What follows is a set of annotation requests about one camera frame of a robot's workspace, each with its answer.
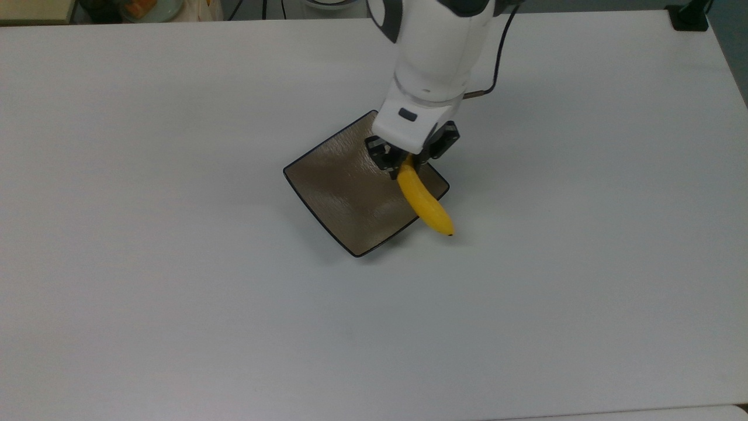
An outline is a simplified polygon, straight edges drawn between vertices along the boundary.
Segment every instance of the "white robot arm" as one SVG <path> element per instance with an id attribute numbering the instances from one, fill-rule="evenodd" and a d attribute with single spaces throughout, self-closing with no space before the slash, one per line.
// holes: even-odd
<path id="1" fill-rule="evenodd" d="M 420 154 L 454 116 L 468 86 L 470 71 L 485 42 L 488 24 L 506 0 L 367 0 L 376 25 L 399 45 L 399 56 L 387 97 L 367 147 L 382 169 L 394 172 L 405 152 Z M 456 140 L 439 145 L 441 155 Z M 399 152 L 391 154 L 390 149 Z"/>

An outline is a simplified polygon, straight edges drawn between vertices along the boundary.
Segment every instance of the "table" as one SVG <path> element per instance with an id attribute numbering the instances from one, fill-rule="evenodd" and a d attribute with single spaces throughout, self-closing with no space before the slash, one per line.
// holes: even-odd
<path id="1" fill-rule="evenodd" d="M 66 25 L 76 0 L 3 0 L 0 25 Z"/>
<path id="2" fill-rule="evenodd" d="M 748 401 L 748 112 L 714 34 L 523 15 L 504 54 L 435 163 L 457 235 L 354 259 L 281 169 L 381 103 L 371 22 L 0 28 L 0 418 Z"/>

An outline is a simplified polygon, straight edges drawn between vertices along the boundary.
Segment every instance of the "brown plate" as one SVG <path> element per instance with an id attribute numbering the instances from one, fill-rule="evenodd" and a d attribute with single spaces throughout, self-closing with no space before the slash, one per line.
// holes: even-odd
<path id="1" fill-rule="evenodd" d="M 354 257 L 381 246 L 418 219 L 397 182 L 369 158 L 364 140 L 372 135 L 376 114 L 368 112 L 283 169 L 309 211 Z M 418 174 L 437 199 L 450 189 L 428 163 Z"/>

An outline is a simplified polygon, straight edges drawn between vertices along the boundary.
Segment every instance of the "banana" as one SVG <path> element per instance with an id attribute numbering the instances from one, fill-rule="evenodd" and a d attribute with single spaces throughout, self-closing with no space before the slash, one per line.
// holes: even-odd
<path id="1" fill-rule="evenodd" d="M 450 216 L 418 178 L 418 173 L 413 168 L 413 155 L 409 154 L 400 166 L 397 183 L 405 200 L 428 226 L 444 235 L 455 233 Z"/>

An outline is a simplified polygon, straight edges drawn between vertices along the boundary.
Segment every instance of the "cable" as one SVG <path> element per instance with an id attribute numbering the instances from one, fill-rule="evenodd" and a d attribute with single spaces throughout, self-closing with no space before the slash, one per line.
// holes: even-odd
<path id="1" fill-rule="evenodd" d="M 243 2 L 243 1 L 244 1 L 244 0 L 239 0 L 239 3 L 236 3 L 236 7 L 234 8 L 234 11 L 233 11 L 233 12 L 231 12 L 231 16 L 229 16 L 229 20 L 232 20 L 232 19 L 233 19 L 233 17 L 234 17 L 234 15 L 236 15 L 236 11 L 237 11 L 237 10 L 239 9 L 239 6 L 241 6 L 241 5 L 242 5 L 242 2 Z"/>
<path id="2" fill-rule="evenodd" d="M 475 97 L 482 97 L 483 95 L 490 94 L 491 91 L 496 88 L 496 79 L 498 79 L 499 76 L 499 63 L 501 62 L 501 52 L 504 50 L 504 40 L 506 39 L 506 33 L 509 32 L 509 26 L 512 24 L 512 21 L 514 20 L 514 15 L 517 14 L 517 10 L 519 10 L 520 4 L 517 4 L 512 9 L 512 12 L 509 15 L 508 20 L 506 21 L 506 25 L 504 26 L 504 32 L 501 34 L 501 41 L 499 42 L 499 51 L 496 53 L 496 65 L 494 66 L 494 81 L 491 83 L 491 87 L 486 89 L 485 91 L 472 91 L 468 92 L 465 95 L 462 96 L 462 99 L 467 100 L 470 98 Z"/>

